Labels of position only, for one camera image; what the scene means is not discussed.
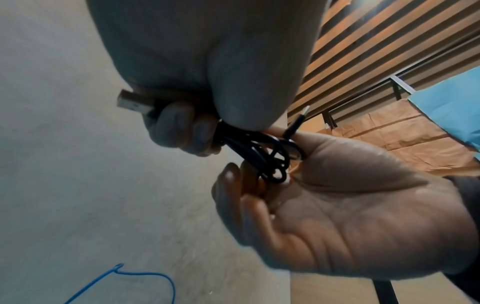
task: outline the human hand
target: human hand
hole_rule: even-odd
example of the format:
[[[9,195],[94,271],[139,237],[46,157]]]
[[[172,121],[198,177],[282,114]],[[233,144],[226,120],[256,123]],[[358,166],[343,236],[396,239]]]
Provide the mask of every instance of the human hand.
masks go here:
[[[280,136],[282,130],[269,133]],[[459,273],[478,233],[454,185],[360,141],[298,132],[307,158],[284,184],[229,164],[212,188],[239,244],[270,267],[374,279]]]
[[[116,69],[134,91],[169,102],[185,100],[165,91],[205,95],[202,103],[245,130],[269,127],[294,99],[329,3],[87,0]],[[189,105],[172,107],[159,118],[157,130],[173,125],[170,114],[182,112],[190,121]],[[210,130],[215,113],[206,113],[201,120]],[[195,128],[196,122],[185,126]],[[199,153],[185,139],[196,130],[187,133],[153,139]]]

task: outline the blue plastic sheet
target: blue plastic sheet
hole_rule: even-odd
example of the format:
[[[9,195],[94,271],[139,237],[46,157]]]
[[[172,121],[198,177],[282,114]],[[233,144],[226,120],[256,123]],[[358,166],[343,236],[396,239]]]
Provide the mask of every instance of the blue plastic sheet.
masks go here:
[[[413,93],[410,101],[458,140],[480,151],[480,67]],[[480,160],[480,153],[475,153]]]

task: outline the gray wall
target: gray wall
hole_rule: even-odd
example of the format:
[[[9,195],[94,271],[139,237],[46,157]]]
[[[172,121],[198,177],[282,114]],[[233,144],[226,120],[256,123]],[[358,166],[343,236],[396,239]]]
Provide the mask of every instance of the gray wall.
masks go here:
[[[0,4],[0,302],[62,303],[119,262],[162,271],[178,303],[290,303],[210,197],[231,151],[160,148],[80,0]],[[168,303],[160,278],[112,274],[75,303]]]

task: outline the blue wire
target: blue wire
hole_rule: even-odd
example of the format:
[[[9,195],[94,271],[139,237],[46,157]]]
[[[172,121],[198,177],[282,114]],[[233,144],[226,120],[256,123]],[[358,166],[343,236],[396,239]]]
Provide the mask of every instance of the blue wire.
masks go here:
[[[88,283],[87,286],[80,289],[79,292],[75,293],[71,298],[69,298],[65,302],[65,304],[71,303],[73,300],[78,298],[82,293],[84,293],[87,289],[89,289],[90,287],[95,285],[95,283],[97,283],[98,281],[100,281],[101,279],[103,279],[104,277],[106,277],[107,275],[109,275],[112,272],[115,272],[116,274],[122,274],[122,275],[157,275],[157,276],[161,276],[161,277],[166,278],[170,282],[171,288],[172,288],[172,291],[173,291],[173,295],[171,296],[171,304],[175,304],[175,294],[176,294],[175,284],[174,284],[174,281],[172,281],[172,279],[168,275],[163,274],[163,273],[158,273],[158,272],[125,272],[125,271],[119,271],[119,269],[122,268],[123,266],[124,266],[124,264],[120,263],[120,264],[116,265],[115,267],[113,267],[112,269],[110,269],[109,271],[99,275],[96,279],[94,279],[93,281]]]

